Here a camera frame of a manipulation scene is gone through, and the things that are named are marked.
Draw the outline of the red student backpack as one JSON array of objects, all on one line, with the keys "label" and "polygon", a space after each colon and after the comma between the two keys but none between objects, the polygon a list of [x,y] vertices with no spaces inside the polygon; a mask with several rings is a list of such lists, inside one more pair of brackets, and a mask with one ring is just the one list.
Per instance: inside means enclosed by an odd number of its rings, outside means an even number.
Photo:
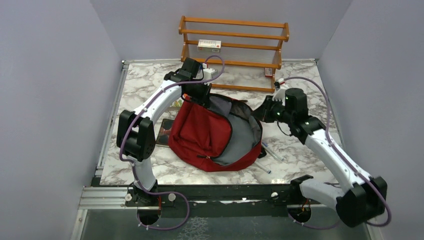
[{"label": "red student backpack", "polygon": [[184,162],[205,172],[234,172],[262,153],[263,126],[244,101],[212,93],[207,105],[188,95],[173,121],[168,145]]}]

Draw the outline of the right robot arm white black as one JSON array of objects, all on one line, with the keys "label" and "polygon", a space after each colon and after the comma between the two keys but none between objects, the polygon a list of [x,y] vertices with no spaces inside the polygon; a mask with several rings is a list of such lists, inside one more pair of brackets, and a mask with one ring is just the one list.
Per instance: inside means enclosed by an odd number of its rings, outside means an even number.
[{"label": "right robot arm white black", "polygon": [[312,199],[324,204],[348,227],[389,212],[386,181],[372,177],[333,141],[323,122],[309,114],[308,98],[302,89],[289,88],[282,98],[267,95],[252,115],[263,123],[287,124],[290,134],[312,150],[338,181],[335,187],[311,176],[295,179],[288,190],[292,202]]}]

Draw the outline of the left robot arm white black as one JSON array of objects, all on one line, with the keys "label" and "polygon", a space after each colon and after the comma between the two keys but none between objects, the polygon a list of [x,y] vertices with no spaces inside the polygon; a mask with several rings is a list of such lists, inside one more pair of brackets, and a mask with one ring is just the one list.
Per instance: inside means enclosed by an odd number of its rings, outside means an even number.
[{"label": "left robot arm white black", "polygon": [[156,145],[154,126],[165,110],[183,94],[192,95],[208,87],[213,78],[197,78],[203,72],[205,62],[186,58],[176,71],[167,73],[157,90],[139,107],[132,111],[123,110],[118,117],[116,145],[118,157],[130,164],[134,177],[134,188],[139,190],[138,199],[144,205],[152,205],[161,193],[154,188],[157,179],[151,164],[151,155]]}]

